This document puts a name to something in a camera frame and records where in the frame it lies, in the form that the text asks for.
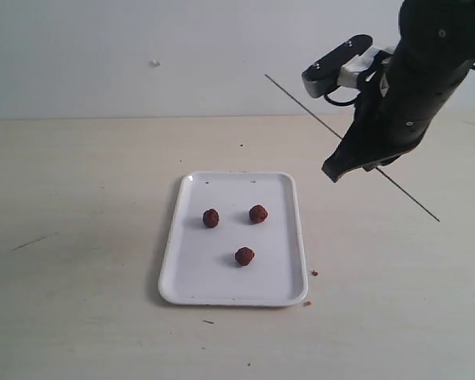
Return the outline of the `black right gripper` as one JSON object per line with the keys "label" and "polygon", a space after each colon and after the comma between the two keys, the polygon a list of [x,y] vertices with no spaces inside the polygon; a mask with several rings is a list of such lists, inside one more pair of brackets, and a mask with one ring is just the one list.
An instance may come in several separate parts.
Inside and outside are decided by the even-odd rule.
{"label": "black right gripper", "polygon": [[416,148],[429,125],[469,72],[392,59],[355,110],[355,120],[321,170],[337,182],[356,169],[370,172]]}

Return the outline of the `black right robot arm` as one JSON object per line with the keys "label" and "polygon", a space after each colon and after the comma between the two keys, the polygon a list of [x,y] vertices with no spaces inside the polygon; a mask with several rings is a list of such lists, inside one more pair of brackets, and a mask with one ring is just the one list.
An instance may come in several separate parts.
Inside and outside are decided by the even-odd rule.
{"label": "black right robot arm", "polygon": [[322,166],[334,182],[415,149],[475,63],[475,1],[405,1],[399,30],[389,61],[356,79],[354,120]]}

